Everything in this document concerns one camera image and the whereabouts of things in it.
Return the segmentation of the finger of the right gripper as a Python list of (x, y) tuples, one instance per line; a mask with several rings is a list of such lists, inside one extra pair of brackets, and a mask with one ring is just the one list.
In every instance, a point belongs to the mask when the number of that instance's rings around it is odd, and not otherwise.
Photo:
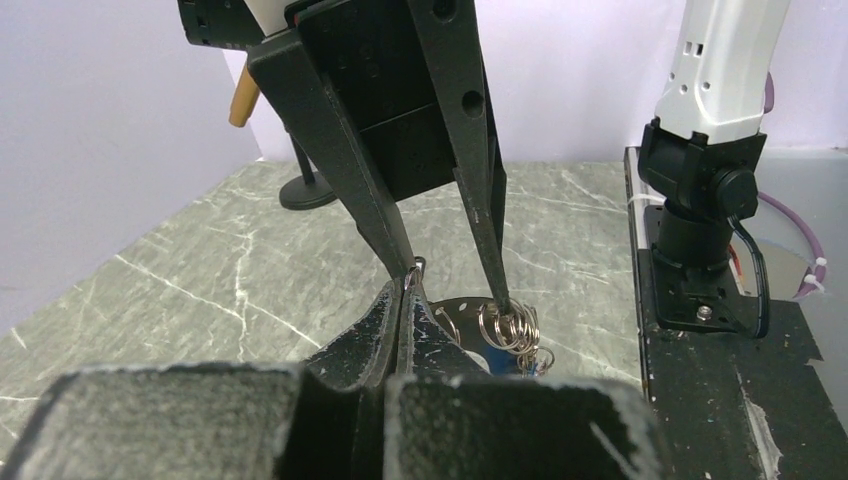
[(248, 52), (248, 70), (289, 133), (322, 173), (363, 239), (393, 278), (415, 266), (402, 216), (332, 82), (298, 32)]
[(453, 150), (459, 187), (492, 298), (512, 312), (502, 258), (506, 174), (473, 1), (409, 1)]

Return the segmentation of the metal disc with keyrings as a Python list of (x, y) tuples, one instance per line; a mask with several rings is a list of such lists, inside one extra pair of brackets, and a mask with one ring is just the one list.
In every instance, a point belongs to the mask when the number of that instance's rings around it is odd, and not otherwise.
[(541, 344), (536, 310), (513, 300), (503, 313), (486, 297), (431, 302), (418, 265), (388, 284), (396, 302), (397, 367), (424, 378), (542, 376), (555, 354)]

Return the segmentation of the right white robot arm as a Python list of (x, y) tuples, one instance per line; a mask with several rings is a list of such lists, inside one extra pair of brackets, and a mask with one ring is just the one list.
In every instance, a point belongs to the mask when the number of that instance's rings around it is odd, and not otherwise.
[[(394, 279), (417, 266), (399, 201), (455, 183), (496, 309), (506, 175), (471, 1), (181, 1), (189, 43), (243, 51), (247, 77)], [(770, 293), (743, 228), (758, 206), (769, 67), (784, 1), (690, 1), (639, 150), (663, 195), (659, 324), (764, 337)]]

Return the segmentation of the black base beam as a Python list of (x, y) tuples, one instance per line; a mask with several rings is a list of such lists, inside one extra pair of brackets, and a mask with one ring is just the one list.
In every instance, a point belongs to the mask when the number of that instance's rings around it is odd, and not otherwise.
[(847, 435), (813, 368), (820, 358), (800, 306), (776, 300), (768, 336), (701, 334), (658, 325), (650, 243), (661, 205), (624, 168), (643, 391), (673, 479), (843, 479)]

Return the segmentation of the black microphone stand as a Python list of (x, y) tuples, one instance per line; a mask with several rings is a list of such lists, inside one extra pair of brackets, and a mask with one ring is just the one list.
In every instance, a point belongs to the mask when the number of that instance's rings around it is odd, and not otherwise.
[(288, 181), (278, 194), (280, 205), (287, 210), (305, 211), (323, 207), (337, 199), (320, 171), (314, 170), (297, 140), (290, 137), (301, 175)]

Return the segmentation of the gold microphone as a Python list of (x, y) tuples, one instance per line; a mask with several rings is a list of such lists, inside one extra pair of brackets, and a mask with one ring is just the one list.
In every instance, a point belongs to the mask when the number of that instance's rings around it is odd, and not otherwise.
[(260, 90), (244, 65), (236, 82), (229, 108), (229, 123), (236, 128), (246, 126), (260, 96)]

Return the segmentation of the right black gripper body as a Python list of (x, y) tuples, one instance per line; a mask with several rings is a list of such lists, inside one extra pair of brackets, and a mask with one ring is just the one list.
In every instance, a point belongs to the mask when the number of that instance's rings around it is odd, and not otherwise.
[(245, 1), (181, 1), (177, 8), (189, 43), (241, 51), (247, 61), (249, 50), (271, 36), (298, 32), (399, 202), (457, 185), (408, 2), (274, 1), (267, 27)]

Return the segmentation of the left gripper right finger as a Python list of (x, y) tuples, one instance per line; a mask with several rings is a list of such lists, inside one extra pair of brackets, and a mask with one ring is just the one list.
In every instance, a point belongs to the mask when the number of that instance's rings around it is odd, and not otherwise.
[(388, 479), (671, 479), (642, 394), (611, 379), (491, 376), (433, 321), (423, 291), (401, 304), (385, 390)]

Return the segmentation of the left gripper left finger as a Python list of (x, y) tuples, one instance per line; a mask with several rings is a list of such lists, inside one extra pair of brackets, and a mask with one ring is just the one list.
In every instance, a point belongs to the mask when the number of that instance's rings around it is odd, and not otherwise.
[(302, 362), (87, 365), (40, 396), (5, 479), (379, 479), (403, 298)]

